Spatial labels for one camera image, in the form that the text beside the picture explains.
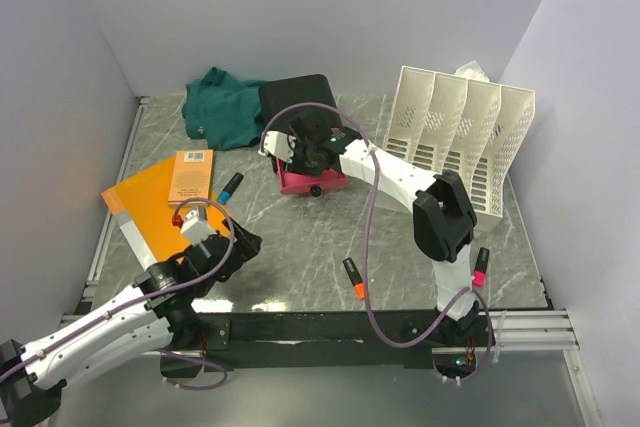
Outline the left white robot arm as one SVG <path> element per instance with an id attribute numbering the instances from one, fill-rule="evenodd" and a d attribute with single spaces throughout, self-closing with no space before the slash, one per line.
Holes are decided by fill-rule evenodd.
<path id="1" fill-rule="evenodd" d="M 227 281 L 261 249 L 260 236 L 235 220 L 226 237 L 208 222 L 174 216 L 189 245 L 151 265 L 109 302 L 37 341 L 1 345 L 5 423 L 35 426 L 55 413 L 64 388 L 149 350 L 186 349 L 199 339 L 192 303 Z"/>

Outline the black drawer organizer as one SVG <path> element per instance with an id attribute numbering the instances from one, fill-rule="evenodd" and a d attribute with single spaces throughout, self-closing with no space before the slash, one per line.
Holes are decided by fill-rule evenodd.
<path id="1" fill-rule="evenodd" d="M 261 115 L 266 127 L 267 123 L 283 109 L 291 105 L 303 102 L 316 102 L 331 106 L 337 110 L 337 105 L 331 90 L 328 78 L 323 74 L 311 74 L 299 77 L 292 77 L 280 80 L 269 81 L 258 88 L 258 95 L 261 104 Z M 342 119 L 339 114 L 330 113 L 326 109 L 308 107 L 310 110 L 318 112 L 331 127 L 342 127 Z M 296 114 L 302 113 L 303 109 L 296 112 L 289 112 L 280 116 L 273 123 L 271 129 L 291 134 L 288 122 Z"/>

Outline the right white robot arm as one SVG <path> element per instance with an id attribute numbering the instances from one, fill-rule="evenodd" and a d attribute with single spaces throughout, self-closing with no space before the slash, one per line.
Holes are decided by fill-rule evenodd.
<path id="1" fill-rule="evenodd" d="M 292 119 L 289 134 L 270 131 L 264 147 L 283 163 L 313 175 L 333 170 L 371 186 L 368 214 L 383 193 L 412 216 L 417 248 L 432 262 L 440 338 L 460 345 L 473 333 L 477 314 L 470 265 L 477 216 L 460 176 L 415 167 L 370 141 L 358 128 L 332 128 L 311 112 Z"/>

